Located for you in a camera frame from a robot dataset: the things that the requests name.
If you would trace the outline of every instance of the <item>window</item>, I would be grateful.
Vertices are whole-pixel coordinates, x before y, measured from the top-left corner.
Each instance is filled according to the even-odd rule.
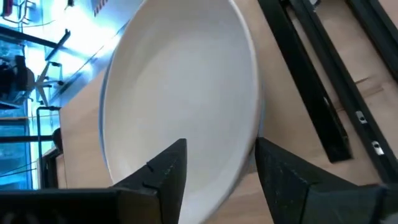
[[[0,137],[28,135],[25,112],[25,108],[0,110]],[[31,189],[29,164],[29,143],[0,143],[0,190]]]

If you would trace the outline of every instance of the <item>ceramic plate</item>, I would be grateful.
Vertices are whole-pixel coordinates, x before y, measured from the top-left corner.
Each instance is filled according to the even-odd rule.
[[[261,110],[248,28],[229,0],[146,0],[104,81],[101,129],[113,182],[188,142],[180,223],[205,221],[236,185]]]

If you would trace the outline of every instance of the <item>wooden table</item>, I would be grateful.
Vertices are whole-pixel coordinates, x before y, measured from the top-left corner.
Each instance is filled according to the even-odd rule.
[[[293,79],[256,0],[236,0],[245,16],[264,77],[264,135],[294,154],[355,184],[380,182],[361,141],[297,20],[294,23],[349,135],[354,159],[331,164],[322,148]],[[381,0],[398,22],[398,2]],[[391,148],[398,149],[398,89],[359,23],[343,1],[323,0],[317,13],[366,100]],[[98,142],[98,101],[101,72],[62,108],[65,171],[63,187],[107,187],[112,184]],[[247,175],[209,223],[272,223],[257,174]]]

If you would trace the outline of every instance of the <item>black metal rail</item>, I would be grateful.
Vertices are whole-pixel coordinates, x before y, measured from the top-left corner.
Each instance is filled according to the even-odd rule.
[[[398,30],[378,0],[346,0],[353,14],[398,82]]]
[[[69,39],[70,31],[65,29],[65,34],[60,39],[60,41],[55,45],[54,49],[46,56],[45,60],[49,61],[52,57],[54,57],[55,53],[59,51],[59,49],[63,46],[63,44]]]
[[[6,36],[6,37],[12,37],[15,38],[17,40],[26,40],[35,44],[40,44],[46,47],[51,47],[51,48],[55,48],[57,46],[56,43],[48,41],[48,40],[44,40],[38,37],[34,37],[32,35],[29,34],[24,34],[22,32],[13,30],[13,29],[8,29],[7,27],[1,27],[0,26],[0,35]]]
[[[52,136],[41,136],[41,141],[52,141]],[[38,136],[3,136],[0,137],[0,143],[15,143],[15,142],[36,142],[39,140]]]
[[[398,162],[308,0],[289,0],[383,182],[398,182]]]
[[[347,133],[279,0],[259,0],[330,162],[352,158]]]

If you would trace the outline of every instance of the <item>cable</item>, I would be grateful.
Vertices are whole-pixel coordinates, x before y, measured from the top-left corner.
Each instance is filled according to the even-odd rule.
[[[7,176],[15,175],[15,174],[21,174],[21,173],[23,173],[23,172],[28,172],[28,171],[32,171],[32,170],[36,170],[36,168],[34,168],[34,169],[29,169],[29,170],[24,170],[24,171],[20,171],[20,172],[16,172],[16,173],[13,173],[13,174],[0,175],[0,178],[1,178],[1,177],[7,177]]]
[[[35,162],[36,162],[36,161],[31,162],[31,163],[28,163],[28,164],[25,164],[25,165],[20,166],[20,167],[17,167],[17,168],[15,168],[15,169],[9,170],[9,171],[7,171],[7,172],[4,172],[4,173],[0,174],[0,177],[2,177],[4,174],[7,174],[7,173],[12,172],[12,171],[14,171],[14,170],[18,170],[18,169],[20,169],[20,168],[27,167],[27,166],[29,166],[29,165],[35,163]]]
[[[46,22],[45,24],[41,24],[41,25],[34,25],[34,26],[22,26],[22,28],[23,29],[25,29],[25,28],[30,28],[30,27],[40,27],[40,26],[46,26],[46,25],[49,25],[49,24],[51,24],[51,23],[53,23],[53,22],[55,22],[55,21],[57,21],[56,19],[54,19],[54,20],[52,20],[52,21],[50,21],[50,22]]]

